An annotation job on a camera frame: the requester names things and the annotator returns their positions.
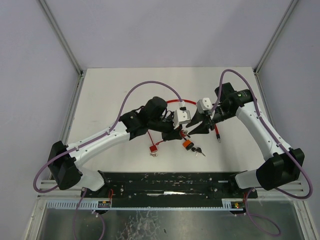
white work surface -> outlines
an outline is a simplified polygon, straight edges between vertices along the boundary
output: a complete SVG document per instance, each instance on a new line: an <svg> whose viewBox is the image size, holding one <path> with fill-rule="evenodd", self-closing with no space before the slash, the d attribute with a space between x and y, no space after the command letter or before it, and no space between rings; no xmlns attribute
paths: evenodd
<svg viewBox="0 0 320 240"><path fill-rule="evenodd" d="M209 97L214 103L214 92L219 86L224 67L164 67L164 68L91 68L84 78L68 143L84 139L113 123L127 92L144 81L159 81L174 88L183 99L197 102ZM265 113L261 94L251 67L233 67L251 85L261 110ZM235 74L227 72L224 83L231 82L236 91L247 89ZM122 114L145 105L154 96L164 100L177 99L168 88L158 84L138 87L128 98ZM196 106L186 103L191 116ZM168 104L169 110L178 108ZM216 134L192 135L195 146L201 147L206 157L187 151L182 140L158 145L158 156L149 155L152 145L147 134L116 145L89 160L84 166L104 172L228 172L257 169L264 162L260 149L249 131L237 117L217 124L221 136ZM155 142L161 133L150 131Z"/></svg>

metal beam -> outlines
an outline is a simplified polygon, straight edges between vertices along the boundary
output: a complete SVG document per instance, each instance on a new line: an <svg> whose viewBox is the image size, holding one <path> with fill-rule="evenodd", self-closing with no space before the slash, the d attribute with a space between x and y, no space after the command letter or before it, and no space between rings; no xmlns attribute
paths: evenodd
<svg viewBox="0 0 320 240"><path fill-rule="evenodd" d="M296 6L298 5L298 2L300 2L300 0L292 0L288 6L288 8L286 9L280 23L278 24L278 26L275 29L275 32L273 33L268 45L266 46L259 62L257 63L256 67L253 69L254 73L259 73L262 66L264 65L269 53L271 52L271 50L273 49L278 37L280 36L281 32L283 31L284 27L286 26L286 23L288 22L288 19L290 18L291 14L293 13L293 11L295 10Z"/></svg>
<svg viewBox="0 0 320 240"><path fill-rule="evenodd" d="M54 31L55 35L57 36L62 48L64 49L65 53L67 54L67 56L68 56L70 62L72 63L75 71L79 75L81 75L83 70L82 70L81 66L79 65L75 55L71 51L71 49L69 47L69 44L67 43L65 36L61 32L61 29L58 26L57 21L56 21L54 15L52 14L52 12L51 12L46 0L36 0L36 1L39 3L44 15L46 16L49 24L51 25L52 30Z"/></svg>

gray wall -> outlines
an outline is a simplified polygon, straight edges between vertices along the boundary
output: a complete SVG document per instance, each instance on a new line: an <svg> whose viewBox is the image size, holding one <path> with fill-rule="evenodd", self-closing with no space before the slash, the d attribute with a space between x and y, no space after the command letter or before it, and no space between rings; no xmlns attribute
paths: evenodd
<svg viewBox="0 0 320 240"><path fill-rule="evenodd" d="M300 1L260 78L275 126L305 152L314 194L308 201L320 230L320 1Z"/></svg>
<svg viewBox="0 0 320 240"><path fill-rule="evenodd" d="M18 240L77 74L35 0L1 0L0 33L0 238Z"/></svg>
<svg viewBox="0 0 320 240"><path fill-rule="evenodd" d="M254 67L291 0L47 0L81 67Z"/></svg>

purple cable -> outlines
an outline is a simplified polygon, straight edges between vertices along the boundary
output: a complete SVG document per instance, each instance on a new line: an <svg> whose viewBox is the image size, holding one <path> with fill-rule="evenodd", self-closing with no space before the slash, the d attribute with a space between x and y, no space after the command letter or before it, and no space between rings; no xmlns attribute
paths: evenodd
<svg viewBox="0 0 320 240"><path fill-rule="evenodd" d="M245 209L246 209L246 214L248 215L249 219L251 220L251 222L262 232L264 232L265 234L268 234L269 236L272 236L272 237L279 237L282 235L281 233L281 229L280 227L278 226L278 224L276 224L274 221L272 221L270 218L266 217L266 216L262 216L262 215L259 215L259 214L254 214L254 213L250 213L249 212L249 208L248 208L248 197L249 197L249 194L252 192L253 188L250 188L250 190L248 191L247 195L245 196ZM264 230L262 227L260 227L254 220L252 217L258 217L258 218L261 218L261 219L265 219L267 221L269 221L270 223L272 223L277 229L278 229L278 233L277 234L274 234L274 233L270 233L266 230Z"/></svg>
<svg viewBox="0 0 320 240"><path fill-rule="evenodd" d="M292 198L295 198L295 199L299 199L299 200L305 200L305 199L308 199L311 197L313 191L314 191L314 188L313 188L313 185L312 185L312 182L311 182L311 179L309 178L308 174L306 173L306 171L300 166L300 164L297 162L297 160L286 150L286 148L281 144L281 142L278 140L278 138L274 135L274 133L272 132L272 130L267 126L266 122L264 121L264 119L261 116L260 114L260 111L259 111L259 108L258 108L258 102L257 102L257 98L254 94L254 91L252 90L251 86L249 85L248 81L240 74L238 73L237 71L235 70L232 70L232 69L226 69L224 70L222 73L221 73L221 77L220 77L220 83L219 83L219 92L218 92L218 97L217 97L217 100L215 102L215 104L213 105L212 107L212 111L214 111L219 102L220 102L220 97L221 97L221 92L222 92L222 82L223 82L223 79L224 79L224 75L226 72L231 72L231 73L234 73L236 74L239 78L242 79L242 81L244 81L244 83L246 84L246 86L249 88L251 94L252 94L252 98L253 98L253 104L254 104L254 107L255 107L255 111L262 123L262 125L264 126L264 128L267 130L267 132L271 135L271 137L274 139L274 141L276 142L276 144L288 155L288 157L293 161L293 163L297 166L297 168L301 171L301 173L303 174L303 176L305 177L308 185L309 185L309 192L307 195L305 196L295 196L291 193L288 193L278 187L276 187L275 189L280 191L281 193L285 194L285 195L288 195Z"/></svg>
<svg viewBox="0 0 320 240"><path fill-rule="evenodd" d="M73 219L72 219L72 232L73 232L73 236L74 236L75 240L77 240L77 236L76 236L76 216L77 216L77 211L78 211L78 208L80 207L80 203L82 202L82 200L84 199L84 197L85 197L85 195L87 193L87 190L88 190L87 188L84 188L84 192L82 194L82 197L80 198L80 201L76 205L75 212L74 212ZM101 240L105 235L106 224L105 224L105 221L104 221L103 217L98 213L97 213L97 215L99 216L99 218L101 219L101 222L102 222L102 233L101 233L101 236L98 239L98 240Z"/></svg>
<svg viewBox="0 0 320 240"><path fill-rule="evenodd" d="M91 143L93 143L93 142L95 142L95 141L97 141L97 140L99 140L99 139L101 139L101 138L109 135L109 133L110 133L110 132L116 127L116 125L118 124L119 119L120 119L121 114L122 114L122 111L123 111L123 109L124 109L124 107L125 107L125 104L126 104L126 101L128 100L129 95L130 95L136 88L138 88L138 87L140 87L140 86L142 86L142 85L145 85L145 84L159 84L159 85L165 86L165 87L167 87L168 89L170 89L171 91L173 91L173 92L175 93L175 95L178 97L179 101L182 102L182 98L180 97L180 95L178 94L178 92L177 92L176 90L174 90L172 87L170 87L169 85L167 85L167 84L165 84L165 83L163 83L163 82L160 82L160 81L143 81L143 82L135 85L135 86L127 93L127 95L125 96L125 98L124 98L124 100L123 100L123 102L122 102L121 108L120 108L120 110L119 110L119 114L118 114L118 116L116 117L116 120L115 120L114 124L111 126L111 128L110 128L108 131L106 131L105 133L101 134L100 136L97 136L97 137L91 139L90 141L87 141L87 142L79 145L78 148L79 148L79 149L80 149L80 148L83 148L83 147L85 147L85 146L87 146L87 145L89 145L89 144L91 144ZM57 160L58 158L61 158L61 157L64 156L64 155L67 155L67 154L69 154L69 153L72 153L72 152L75 151L75 150L77 150L75 147L72 148L72 149L69 149L68 151L63 152L63 153L61 153L61 154L53 157L52 159L50 159L48 162L46 162L45 165L43 165L43 166L40 168L40 170L36 173L36 175L35 175L35 177L34 177L34 179L33 179L33 189L34 189L36 192L41 193L41 194L49 193L49 192L51 192L52 190L56 189L56 188L58 187L58 185L56 185L56 186L54 186L54 187L52 187L52 188L50 188L50 189L47 189L47 190L40 190L40 189L37 187L37 180L38 180L40 174L43 172L43 170L46 169L46 167L48 167L50 164L52 164L52 163L53 163L55 160Z"/></svg>

purple wire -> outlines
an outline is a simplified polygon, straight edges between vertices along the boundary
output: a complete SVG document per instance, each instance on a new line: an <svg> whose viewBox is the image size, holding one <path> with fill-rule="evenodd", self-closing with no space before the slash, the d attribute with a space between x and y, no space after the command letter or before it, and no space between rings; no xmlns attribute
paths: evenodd
<svg viewBox="0 0 320 240"><path fill-rule="evenodd" d="M74 236L75 240L77 240L77 236L76 236L76 216L77 216L77 211L78 211L78 208L80 207L80 204L81 204L82 200L84 199L84 197L85 197L85 195L87 193L87 190L88 190L87 188L84 188L84 192L82 194L82 197L80 198L80 201L76 205L75 212L74 212L73 219L72 219L72 232L73 232L73 236ZM101 236L98 239L98 240L101 240L105 235L106 224L105 224L105 221L104 221L103 217L100 214L98 214L98 216L99 216L99 218L101 219L101 222L102 222L102 233L101 233Z"/></svg>
<svg viewBox="0 0 320 240"><path fill-rule="evenodd" d="M279 237L282 235L282 232L281 232L281 229L280 227L278 226L278 224L276 224L274 221L272 221L270 218L266 217L266 216L262 216L262 215L259 215L259 214L255 214L255 213L250 213L249 212L249 208L248 208L248 197L249 197L249 194L252 192L253 188L250 188L250 190L248 191L247 195L245 196L245 209L246 209L246 214L248 215L249 219L251 220L251 222L262 232L264 232L265 234L269 235L269 236L272 236L272 237ZM258 218L261 218L261 219L264 219L264 220L267 220L269 221L270 223L272 223L277 229L278 229L278 233L277 234L274 234L274 233L271 233L271 232L268 232L266 230L264 230L262 227L260 227L252 217L258 217Z"/></svg>
<svg viewBox="0 0 320 240"><path fill-rule="evenodd" d="M122 114L122 111L124 110L126 101L128 100L128 97L130 96L130 94L131 94L136 88L138 88L138 87L140 87L140 86L142 86L142 85L145 85L145 84L159 84L159 85L165 86L165 87L167 87L168 89L170 89L172 92L174 92L175 95L177 96L177 98L179 99L179 101L182 102L182 98L180 97L179 93L178 93L176 90L174 90L171 86L169 86L169 85L167 85L167 84L165 84L165 83L163 83L163 82L160 82L160 81L143 81L143 82L135 85L135 86L127 93L127 95L125 96L125 98L124 98L124 100L123 100L123 102L122 102L122 105L121 105L121 108L120 108L120 110L119 110L118 116L116 117L116 120L114 121L114 123L113 123L113 125L111 126L111 128L110 128L108 131L106 131L105 133L101 134L100 136L97 136L97 137L91 139L90 141L87 141L87 142L79 145L78 148L79 148L79 149L80 149L80 148L83 148L83 147L85 147L85 146L87 146L87 145L89 145L89 144L91 144L91 143L93 143L93 142L95 142L95 141L97 141L97 140L99 140L99 139L101 139L101 138L109 135L109 133L110 133L110 132L116 127L116 125L118 124L119 119L120 119L121 114ZM74 147L74 148L72 148L72 149L69 149L68 151L63 152L63 153L61 153L61 154L53 157L52 159L50 159L48 162L46 162L45 165L43 165L43 166L40 168L40 170L36 173L36 175L35 175L35 177L34 177L34 179L33 179L33 189L34 189L36 192L41 193L41 194L49 193L49 192L51 192L52 190L56 189L56 188L58 187L58 185L56 185L56 186L54 186L54 187L52 187L52 188L50 188L50 189L47 189L47 190L40 190L40 189L37 187L37 180L38 180L40 174L43 172L43 170L46 169L46 167L48 167L50 164L52 164L55 160L61 158L61 157L64 156L64 155L67 155L67 154L69 154L69 153L72 153L72 152L75 151L75 150L77 150L76 147Z"/></svg>
<svg viewBox="0 0 320 240"><path fill-rule="evenodd" d="M222 83L223 83L223 79L224 79L224 75L226 72L231 72L231 73L234 73L235 75L237 75L239 78L242 79L242 81L244 81L244 83L246 84L246 86L249 88L251 94L252 94L252 98L253 98L253 104L254 104L254 107L255 107L255 111L262 123L262 125L264 126L264 128L267 130L267 132L271 135L271 137L274 139L274 141L276 142L276 144L288 155L288 157L293 161L293 163L297 166L297 168L301 171L301 173L303 174L303 176L305 177L308 185L309 185L309 192L307 195L305 196L295 196L291 193L288 193L278 187L276 187L275 189L278 190L279 192L285 194L285 195L288 195L292 198L295 198L295 199L299 199L299 200L305 200L305 199L308 199L311 197L313 191L314 191L314 188L313 188L313 185L312 185L312 182L311 182L311 179L309 178L308 174L306 173L306 171L300 166L300 164L297 162L297 160L290 154L290 152L288 152L286 150L286 148L281 144L281 142L278 140L278 138L275 136L275 134L272 132L272 130L267 126L266 122L264 121L264 119L261 116L260 114L260 110L259 110L259 107L258 107L258 102L257 102L257 98L254 94L254 91L252 90L251 86L249 85L248 81L240 74L238 73L237 71L235 70L232 70L232 69L226 69L224 70L222 73L221 73L221 76L220 76L220 83L219 83L219 92L218 92L218 97L217 97L217 100L215 102L215 104L213 105L211 111L213 112L219 102L220 102L220 97L221 97L221 92L222 92Z"/></svg>

